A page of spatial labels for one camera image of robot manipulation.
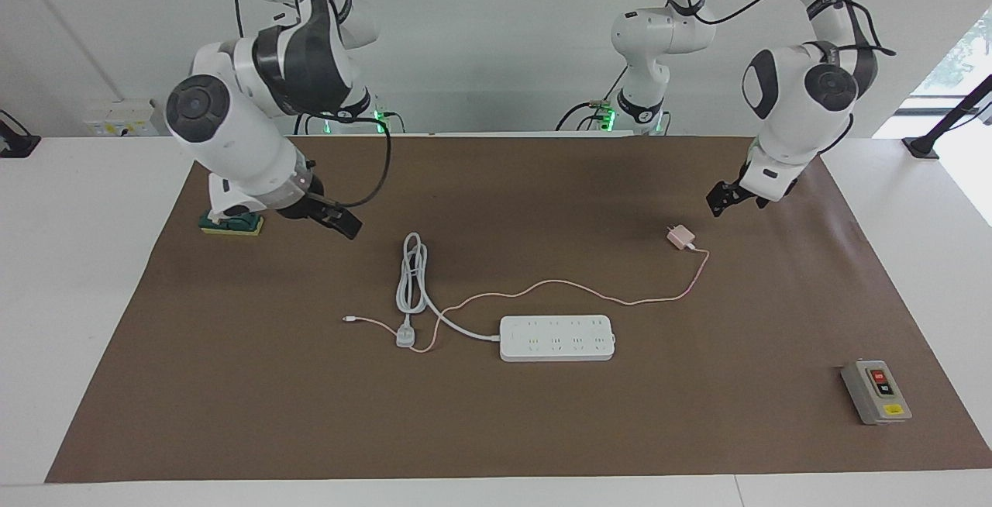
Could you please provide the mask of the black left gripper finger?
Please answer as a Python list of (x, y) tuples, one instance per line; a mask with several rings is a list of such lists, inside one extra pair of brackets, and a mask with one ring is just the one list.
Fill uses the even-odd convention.
[(706, 194), (706, 203), (713, 217), (719, 218), (722, 213), (737, 203), (737, 185), (715, 185)]

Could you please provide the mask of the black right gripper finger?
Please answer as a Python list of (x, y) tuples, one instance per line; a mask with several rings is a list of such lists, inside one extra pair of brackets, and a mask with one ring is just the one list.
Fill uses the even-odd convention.
[(347, 208), (327, 208), (325, 224), (343, 235), (348, 240), (354, 240), (363, 228), (363, 223)]

